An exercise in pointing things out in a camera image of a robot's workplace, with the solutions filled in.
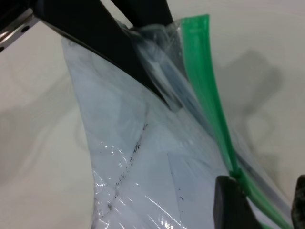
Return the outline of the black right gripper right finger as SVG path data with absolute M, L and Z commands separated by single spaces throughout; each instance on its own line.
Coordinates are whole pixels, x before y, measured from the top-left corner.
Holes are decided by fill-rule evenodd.
M 305 176 L 301 175 L 295 186 L 294 200 L 291 209 L 294 229 L 305 229 Z

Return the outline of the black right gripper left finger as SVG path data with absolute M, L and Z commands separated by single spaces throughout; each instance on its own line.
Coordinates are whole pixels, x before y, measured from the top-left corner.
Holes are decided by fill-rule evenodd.
M 216 229 L 258 228 L 258 221 L 243 190 L 228 176 L 216 178 L 213 220 Z

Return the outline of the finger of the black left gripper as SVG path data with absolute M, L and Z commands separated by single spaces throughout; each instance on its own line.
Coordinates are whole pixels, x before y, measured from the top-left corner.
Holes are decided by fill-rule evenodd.
M 182 105 L 144 68 L 124 29 L 100 0 L 35 0 L 33 13 L 55 32 L 106 61 L 102 75 L 125 91 L 146 88 L 172 111 Z
M 166 0 L 114 0 L 114 5 L 135 27 L 173 23 Z

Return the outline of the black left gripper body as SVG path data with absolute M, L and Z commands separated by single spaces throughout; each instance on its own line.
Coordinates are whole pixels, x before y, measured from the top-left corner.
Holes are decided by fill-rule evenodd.
M 34 0 L 0 0 L 1 51 L 39 21 L 32 11 L 34 3 Z

